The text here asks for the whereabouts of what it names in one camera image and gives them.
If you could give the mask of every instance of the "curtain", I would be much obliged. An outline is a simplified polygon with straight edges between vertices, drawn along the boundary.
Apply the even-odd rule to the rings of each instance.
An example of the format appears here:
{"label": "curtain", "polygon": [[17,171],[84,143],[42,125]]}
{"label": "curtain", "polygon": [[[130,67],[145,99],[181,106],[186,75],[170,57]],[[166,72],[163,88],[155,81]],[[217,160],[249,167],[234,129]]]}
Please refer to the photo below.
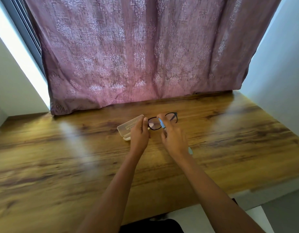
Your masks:
{"label": "curtain", "polygon": [[51,113],[240,89],[280,0],[26,0]]}

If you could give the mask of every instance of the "wooden table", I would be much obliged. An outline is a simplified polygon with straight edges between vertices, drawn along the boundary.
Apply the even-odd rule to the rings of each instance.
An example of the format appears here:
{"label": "wooden table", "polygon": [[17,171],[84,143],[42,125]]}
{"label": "wooden table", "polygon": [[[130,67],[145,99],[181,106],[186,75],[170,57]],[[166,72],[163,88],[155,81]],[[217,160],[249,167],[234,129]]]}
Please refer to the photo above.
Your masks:
{"label": "wooden table", "polygon": [[[228,194],[299,176],[299,137],[237,91],[9,118],[0,128],[0,232],[74,232],[129,150],[117,126],[174,111],[194,158]],[[161,131],[151,132],[123,224],[197,203]]]}

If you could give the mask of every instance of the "person's left arm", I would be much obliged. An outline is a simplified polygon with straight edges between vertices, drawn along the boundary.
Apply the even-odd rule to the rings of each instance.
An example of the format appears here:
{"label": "person's left arm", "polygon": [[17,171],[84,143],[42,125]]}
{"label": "person's left arm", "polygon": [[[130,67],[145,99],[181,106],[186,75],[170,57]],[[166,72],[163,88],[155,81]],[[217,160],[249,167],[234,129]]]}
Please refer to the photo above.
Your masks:
{"label": "person's left arm", "polygon": [[130,152],[102,197],[81,223],[78,233],[117,233],[119,231],[135,168],[148,144],[147,123],[147,118],[140,119],[131,129]]}

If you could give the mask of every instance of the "person's right arm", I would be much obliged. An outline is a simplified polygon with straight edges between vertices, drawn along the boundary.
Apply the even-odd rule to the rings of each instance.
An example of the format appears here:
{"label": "person's right arm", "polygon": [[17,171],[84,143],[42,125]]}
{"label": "person's right arm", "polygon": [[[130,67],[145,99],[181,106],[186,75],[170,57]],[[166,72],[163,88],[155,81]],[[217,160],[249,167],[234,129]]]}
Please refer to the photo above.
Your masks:
{"label": "person's right arm", "polygon": [[188,153],[187,139],[182,130],[171,124],[163,114],[159,114],[158,117],[167,129],[167,136],[164,132],[161,134],[163,144],[173,160],[183,170],[214,231],[216,233],[264,233],[262,228],[195,162]]}

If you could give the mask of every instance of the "forearm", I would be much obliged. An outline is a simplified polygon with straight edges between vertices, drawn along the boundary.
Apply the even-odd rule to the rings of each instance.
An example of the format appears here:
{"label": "forearm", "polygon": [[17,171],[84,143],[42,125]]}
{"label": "forearm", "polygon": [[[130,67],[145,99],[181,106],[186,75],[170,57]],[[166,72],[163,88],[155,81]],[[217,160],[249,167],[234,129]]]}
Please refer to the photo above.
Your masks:
{"label": "forearm", "polygon": [[232,199],[187,155],[176,161],[196,192],[216,233],[263,232]]}
{"label": "forearm", "polygon": [[77,232],[119,231],[140,154],[129,152],[118,172]]}

